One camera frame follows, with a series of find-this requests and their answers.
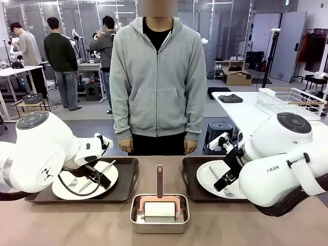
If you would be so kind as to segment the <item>silver table knife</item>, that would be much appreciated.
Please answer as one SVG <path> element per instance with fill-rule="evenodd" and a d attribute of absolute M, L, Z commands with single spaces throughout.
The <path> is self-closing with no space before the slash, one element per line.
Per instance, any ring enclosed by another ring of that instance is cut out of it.
<path fill-rule="evenodd" d="M 113 164 L 115 164 L 116 163 L 116 159 L 115 160 L 113 160 L 110 164 L 108 164 L 102 171 L 101 171 L 101 175 L 100 176 L 102 176 L 103 174 L 104 174 L 104 172 L 105 171 L 107 171 L 108 169 L 110 169 L 111 168 L 111 166 L 113 165 Z M 92 181 L 92 180 L 89 180 L 80 190 L 79 190 L 79 193 L 81 192 L 81 191 L 83 191 L 87 186 L 89 186 L 90 184 L 92 184 L 94 181 Z"/>

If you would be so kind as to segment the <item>dark blue plastic stool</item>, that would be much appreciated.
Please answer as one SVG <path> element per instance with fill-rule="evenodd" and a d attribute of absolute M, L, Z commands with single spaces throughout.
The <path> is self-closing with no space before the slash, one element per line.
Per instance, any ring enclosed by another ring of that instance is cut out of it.
<path fill-rule="evenodd" d="M 230 138 L 233 137 L 233 127 L 229 123 L 224 121 L 209 122 L 203 144 L 203 155 L 226 155 L 224 148 L 217 147 L 215 150 L 209 149 L 209 143 L 224 132 L 228 133 Z"/>

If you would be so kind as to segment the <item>rectangular stainless steel tray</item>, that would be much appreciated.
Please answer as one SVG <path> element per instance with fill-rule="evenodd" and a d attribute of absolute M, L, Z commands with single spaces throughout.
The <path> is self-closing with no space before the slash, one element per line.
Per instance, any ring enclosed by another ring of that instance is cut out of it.
<path fill-rule="evenodd" d="M 174 220 L 172 216 L 149 216 L 147 218 L 144 212 L 140 212 L 140 201 L 148 196 L 155 196 L 155 194 L 138 194 L 132 200 L 130 221 L 134 232 L 139 234 L 183 234 L 188 229 L 190 210 L 188 199 L 184 195 L 172 194 L 180 199 L 180 211 L 175 212 Z"/>

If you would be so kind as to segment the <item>person in dark sweater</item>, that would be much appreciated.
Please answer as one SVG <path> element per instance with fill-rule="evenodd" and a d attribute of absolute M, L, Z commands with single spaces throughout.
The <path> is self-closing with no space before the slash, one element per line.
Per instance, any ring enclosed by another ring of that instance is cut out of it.
<path fill-rule="evenodd" d="M 54 70 L 63 107 L 69 111 L 79 110 L 81 106 L 78 105 L 78 64 L 75 52 L 69 39 L 60 33 L 59 20 L 50 17 L 47 23 L 52 32 L 44 39 L 44 50 Z"/>

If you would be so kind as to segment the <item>gray door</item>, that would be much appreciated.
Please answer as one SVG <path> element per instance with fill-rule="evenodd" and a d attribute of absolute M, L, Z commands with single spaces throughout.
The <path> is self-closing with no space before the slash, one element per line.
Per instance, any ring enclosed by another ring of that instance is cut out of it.
<path fill-rule="evenodd" d="M 270 71 L 271 78 L 290 81 L 294 75 L 306 16 L 306 11 L 286 12 L 282 15 L 280 34 Z"/>

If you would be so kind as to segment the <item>hanging red jacket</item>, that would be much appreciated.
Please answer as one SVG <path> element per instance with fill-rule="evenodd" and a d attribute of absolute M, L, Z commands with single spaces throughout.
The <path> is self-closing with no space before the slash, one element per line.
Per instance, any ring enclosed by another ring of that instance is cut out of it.
<path fill-rule="evenodd" d="M 303 36 L 300 50 L 299 50 L 298 57 L 297 57 L 297 63 L 302 63 L 302 62 L 306 61 L 307 49 L 308 49 L 308 44 L 310 41 L 310 36 L 311 36 L 311 34 L 308 32 Z"/>

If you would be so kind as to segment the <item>person in gray hoodie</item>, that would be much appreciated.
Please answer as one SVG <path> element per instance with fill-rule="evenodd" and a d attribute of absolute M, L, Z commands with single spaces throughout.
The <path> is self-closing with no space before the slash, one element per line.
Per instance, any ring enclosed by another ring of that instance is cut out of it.
<path fill-rule="evenodd" d="M 186 87 L 206 82 L 200 34 L 177 16 L 178 0 L 138 0 L 114 37 L 110 83 L 124 83 L 136 156 L 184 154 Z"/>

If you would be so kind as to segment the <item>person's left hand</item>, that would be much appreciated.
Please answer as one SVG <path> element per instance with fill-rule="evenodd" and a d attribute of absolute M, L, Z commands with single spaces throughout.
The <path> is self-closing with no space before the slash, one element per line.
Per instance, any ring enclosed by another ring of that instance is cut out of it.
<path fill-rule="evenodd" d="M 184 140 L 184 154 L 191 154 L 193 153 L 198 146 L 198 141 L 192 141 L 185 139 Z"/>

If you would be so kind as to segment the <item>white round plate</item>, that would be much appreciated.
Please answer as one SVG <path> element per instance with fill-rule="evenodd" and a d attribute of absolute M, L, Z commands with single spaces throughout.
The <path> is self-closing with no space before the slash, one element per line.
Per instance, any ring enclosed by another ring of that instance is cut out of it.
<path fill-rule="evenodd" d="M 110 163 L 105 161 L 99 161 L 95 165 L 95 169 L 101 172 L 108 164 Z M 118 169 L 116 168 L 115 165 L 112 165 L 110 169 L 104 172 L 104 174 L 106 175 L 107 178 L 111 180 L 111 186 L 109 189 L 104 189 L 103 187 L 99 186 L 94 193 L 88 196 L 77 196 L 75 194 L 72 194 L 70 191 L 68 191 L 60 182 L 60 179 L 57 177 L 52 183 L 52 192 L 58 198 L 61 198 L 63 200 L 84 200 L 84 199 L 94 198 L 98 195 L 102 195 L 107 190 L 110 190 L 118 180 Z M 71 174 L 68 171 L 62 171 L 60 173 L 60 177 L 62 178 L 66 186 L 68 186 L 73 179 L 77 178 L 78 184 L 74 188 L 70 188 L 70 189 L 78 194 L 88 194 L 97 187 L 97 183 L 93 182 L 79 193 L 79 190 L 89 181 L 89 179 L 87 179 L 86 177 L 75 177 L 73 174 Z"/>
<path fill-rule="evenodd" d="M 221 178 L 222 175 L 230 169 L 223 160 L 213 160 L 202 164 L 196 172 L 196 177 L 199 184 L 205 190 L 219 198 L 227 198 L 229 200 L 246 199 L 244 194 L 240 191 L 238 180 L 226 187 L 235 195 L 234 197 L 226 197 L 223 190 L 217 192 L 214 188 L 214 183 L 217 181 L 217 179 L 211 173 L 209 166 L 211 166 L 215 170 L 216 174 L 218 175 L 218 178 Z"/>

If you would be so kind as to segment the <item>black plastic crate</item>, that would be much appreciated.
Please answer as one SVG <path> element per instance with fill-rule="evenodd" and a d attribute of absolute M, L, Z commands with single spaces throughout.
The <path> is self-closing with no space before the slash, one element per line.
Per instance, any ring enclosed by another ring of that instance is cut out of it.
<path fill-rule="evenodd" d="M 26 105 L 33 105 L 43 101 L 43 95 L 41 93 L 33 93 L 23 96 L 23 101 Z"/>

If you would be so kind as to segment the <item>dark brown serving tray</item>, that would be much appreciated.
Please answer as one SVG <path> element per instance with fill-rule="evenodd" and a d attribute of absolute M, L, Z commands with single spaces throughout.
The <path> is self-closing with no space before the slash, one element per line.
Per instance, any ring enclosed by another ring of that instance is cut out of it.
<path fill-rule="evenodd" d="M 247 199 L 228 199 L 216 196 L 203 188 L 197 180 L 198 168 L 214 160 L 223 160 L 224 156 L 191 156 L 182 160 L 181 177 L 189 199 L 197 203 L 250 203 Z"/>
<path fill-rule="evenodd" d="M 116 204 L 125 203 L 132 196 L 134 186 L 139 176 L 139 161 L 133 157 L 119 157 L 114 166 L 118 169 L 118 181 L 106 192 L 94 198 L 85 200 L 63 200 L 52 192 L 51 187 L 47 187 L 41 192 L 33 193 L 25 198 L 26 202 L 35 204 Z"/>

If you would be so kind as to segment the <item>white side table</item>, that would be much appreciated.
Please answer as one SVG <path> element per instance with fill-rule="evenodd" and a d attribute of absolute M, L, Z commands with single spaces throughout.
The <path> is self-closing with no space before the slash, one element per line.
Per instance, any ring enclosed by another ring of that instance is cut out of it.
<path fill-rule="evenodd" d="M 226 104 L 218 99 L 221 95 L 235 94 L 243 99 L 241 103 Z M 245 139 L 250 138 L 257 127 L 272 115 L 272 111 L 264 111 L 255 105 L 257 92 L 213 92 L 214 99 L 223 107 L 235 126 L 242 132 Z M 310 121 L 313 141 L 328 144 L 328 126 L 318 120 Z"/>

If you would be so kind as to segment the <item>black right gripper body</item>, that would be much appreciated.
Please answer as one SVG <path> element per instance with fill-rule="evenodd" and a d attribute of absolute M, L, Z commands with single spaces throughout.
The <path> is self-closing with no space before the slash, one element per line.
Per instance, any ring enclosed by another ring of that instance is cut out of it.
<path fill-rule="evenodd" d="M 226 154 L 223 161 L 230 168 L 226 173 L 225 177 L 239 177 L 239 173 L 242 169 L 242 164 L 239 160 L 238 151 L 232 149 Z"/>

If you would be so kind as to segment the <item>hanging dark garment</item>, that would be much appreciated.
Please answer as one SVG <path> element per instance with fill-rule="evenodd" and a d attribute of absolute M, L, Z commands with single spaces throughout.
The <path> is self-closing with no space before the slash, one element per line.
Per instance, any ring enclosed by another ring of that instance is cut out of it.
<path fill-rule="evenodd" d="M 305 50 L 305 67 L 309 72 L 318 72 L 326 45 L 326 35 L 311 33 Z"/>

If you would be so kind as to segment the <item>pink lint roller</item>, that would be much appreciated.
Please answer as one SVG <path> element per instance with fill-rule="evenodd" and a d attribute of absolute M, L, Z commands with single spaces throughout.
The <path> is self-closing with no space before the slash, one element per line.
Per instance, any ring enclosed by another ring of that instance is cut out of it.
<path fill-rule="evenodd" d="M 156 167 L 156 195 L 144 196 L 139 202 L 139 213 L 145 223 L 174 223 L 180 212 L 180 199 L 173 195 L 164 195 L 163 166 Z"/>

